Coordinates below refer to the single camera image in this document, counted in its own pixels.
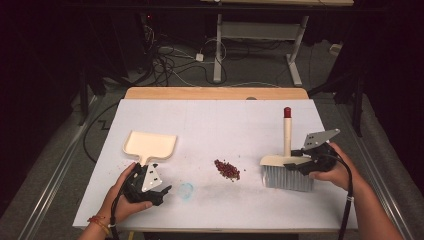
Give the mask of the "red beans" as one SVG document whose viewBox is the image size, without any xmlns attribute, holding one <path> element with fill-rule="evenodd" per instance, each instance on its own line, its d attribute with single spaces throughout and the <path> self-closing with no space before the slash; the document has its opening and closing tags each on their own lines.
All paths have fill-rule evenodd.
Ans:
<svg viewBox="0 0 424 240">
<path fill-rule="evenodd" d="M 240 170 L 226 160 L 216 159 L 214 165 L 222 177 L 232 182 L 239 181 L 241 179 L 241 173 L 245 172 L 245 169 Z"/>
</svg>

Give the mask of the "white table cover board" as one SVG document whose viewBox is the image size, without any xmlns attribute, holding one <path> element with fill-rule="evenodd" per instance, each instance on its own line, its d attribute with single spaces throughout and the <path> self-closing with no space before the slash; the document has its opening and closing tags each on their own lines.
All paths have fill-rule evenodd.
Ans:
<svg viewBox="0 0 424 240">
<path fill-rule="evenodd" d="M 123 151 L 133 131 L 177 138 L 157 171 L 163 204 L 120 228 L 183 232 L 327 232 L 339 229 L 344 190 L 317 181 L 310 192 L 267 188 L 260 160 L 283 151 L 283 110 L 292 110 L 292 146 L 322 130 L 311 100 L 123 100 L 111 124 L 73 225 L 84 228 L 133 159 Z"/>
</svg>

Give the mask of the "person's left hand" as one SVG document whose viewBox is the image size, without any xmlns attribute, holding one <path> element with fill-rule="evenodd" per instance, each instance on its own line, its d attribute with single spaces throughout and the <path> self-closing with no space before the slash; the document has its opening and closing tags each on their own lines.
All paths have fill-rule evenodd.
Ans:
<svg viewBox="0 0 424 240">
<path fill-rule="evenodd" d="M 124 195 L 120 195 L 120 189 L 129 176 L 135 163 L 131 163 L 118 177 L 115 184 L 110 187 L 107 192 L 103 204 L 97 212 L 97 216 L 103 224 L 108 225 L 111 217 L 115 217 L 115 222 L 120 223 L 128 218 L 130 215 L 147 210 L 153 206 L 150 201 L 140 203 L 129 203 Z"/>
</svg>

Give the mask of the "white metal desk frame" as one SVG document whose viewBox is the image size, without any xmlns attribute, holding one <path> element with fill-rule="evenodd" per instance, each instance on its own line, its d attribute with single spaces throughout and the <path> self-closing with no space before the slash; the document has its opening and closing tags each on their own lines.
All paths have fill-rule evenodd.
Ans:
<svg viewBox="0 0 424 240">
<path fill-rule="evenodd" d="M 311 7 L 331 7 L 338 10 L 341 7 L 351 7 L 354 0 L 202 0 L 212 2 L 217 7 L 229 7 L 231 4 L 241 7 L 247 5 L 262 5 L 264 7 L 300 7 L 302 10 Z M 301 41 L 306 31 L 309 14 L 302 14 L 299 23 L 259 23 L 255 21 L 243 22 L 241 20 L 223 20 L 222 14 L 217 15 L 216 42 L 214 57 L 214 83 L 223 82 L 223 66 L 227 49 L 222 42 L 226 39 L 256 39 L 256 40 L 293 40 L 294 46 L 291 53 L 286 55 L 286 63 L 291 74 L 293 84 L 302 86 L 302 81 L 296 66 L 296 57 L 300 49 Z"/>
</svg>

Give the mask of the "person's right hand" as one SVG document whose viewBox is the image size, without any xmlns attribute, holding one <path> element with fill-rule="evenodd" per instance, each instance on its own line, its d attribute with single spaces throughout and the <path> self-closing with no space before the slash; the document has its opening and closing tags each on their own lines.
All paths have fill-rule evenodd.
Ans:
<svg viewBox="0 0 424 240">
<path fill-rule="evenodd" d="M 344 190 L 348 190 L 349 176 L 352 176 L 353 189 L 360 187 L 364 183 L 364 179 L 359 174 L 351 158 L 336 143 L 330 143 L 330 146 L 340 155 L 351 173 L 348 173 L 346 167 L 338 162 L 332 170 L 328 172 L 311 172 L 309 177 L 320 181 L 329 181 Z"/>
</svg>

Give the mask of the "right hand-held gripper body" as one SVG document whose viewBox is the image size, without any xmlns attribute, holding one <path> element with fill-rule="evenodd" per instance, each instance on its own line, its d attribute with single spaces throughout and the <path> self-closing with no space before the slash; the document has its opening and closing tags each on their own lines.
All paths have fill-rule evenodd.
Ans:
<svg viewBox="0 0 424 240">
<path fill-rule="evenodd" d="M 303 175 L 311 172 L 328 172 L 335 166 L 338 154 L 329 145 L 328 141 L 340 133 L 339 129 L 332 129 L 322 132 L 309 133 L 306 136 L 301 152 L 310 157 L 310 160 L 302 163 L 299 171 Z"/>
</svg>

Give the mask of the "cream brush with red cap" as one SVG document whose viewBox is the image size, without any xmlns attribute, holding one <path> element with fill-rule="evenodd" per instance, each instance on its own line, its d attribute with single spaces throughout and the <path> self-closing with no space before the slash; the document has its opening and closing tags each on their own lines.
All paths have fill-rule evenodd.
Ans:
<svg viewBox="0 0 424 240">
<path fill-rule="evenodd" d="M 262 183 L 267 188 L 310 192 L 313 190 L 314 184 L 312 179 L 297 170 L 289 171 L 284 167 L 287 163 L 305 163 L 308 158 L 291 156 L 291 108 L 285 107 L 283 115 L 283 154 L 266 155 L 261 158 Z"/>
</svg>

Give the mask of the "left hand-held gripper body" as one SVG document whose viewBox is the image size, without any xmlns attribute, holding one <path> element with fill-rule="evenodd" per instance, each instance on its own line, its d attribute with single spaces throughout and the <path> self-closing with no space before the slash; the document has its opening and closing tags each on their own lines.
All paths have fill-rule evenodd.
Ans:
<svg viewBox="0 0 424 240">
<path fill-rule="evenodd" d="M 123 184 L 123 194 L 130 203 L 150 201 L 154 206 L 163 203 L 163 197 L 153 188 L 160 186 L 162 180 L 156 168 L 137 163 Z"/>
</svg>

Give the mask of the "wooden table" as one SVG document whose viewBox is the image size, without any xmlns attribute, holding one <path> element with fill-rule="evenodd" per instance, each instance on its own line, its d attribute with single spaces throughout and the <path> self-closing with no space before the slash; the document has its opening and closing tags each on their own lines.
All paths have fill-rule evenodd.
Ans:
<svg viewBox="0 0 424 240">
<path fill-rule="evenodd" d="M 247 97 L 257 100 L 245 100 Z M 128 127 L 175 134 L 174 155 L 159 168 L 172 185 L 144 228 L 178 232 L 322 232 L 338 225 L 331 189 L 309 193 L 267 188 L 260 160 L 283 150 L 283 109 L 292 109 L 294 148 L 322 128 L 303 90 L 249 88 L 132 88 Z M 239 181 L 217 171 L 226 160 L 245 169 Z"/>
</svg>

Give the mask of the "cream plastic dustpan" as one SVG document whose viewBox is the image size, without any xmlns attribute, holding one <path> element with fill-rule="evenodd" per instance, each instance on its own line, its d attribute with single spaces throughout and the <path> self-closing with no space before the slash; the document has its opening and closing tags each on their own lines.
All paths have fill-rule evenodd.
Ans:
<svg viewBox="0 0 424 240">
<path fill-rule="evenodd" d="M 176 142 L 175 135 L 131 131 L 123 151 L 136 156 L 140 165 L 144 166 L 152 159 L 168 159 L 173 154 Z"/>
</svg>

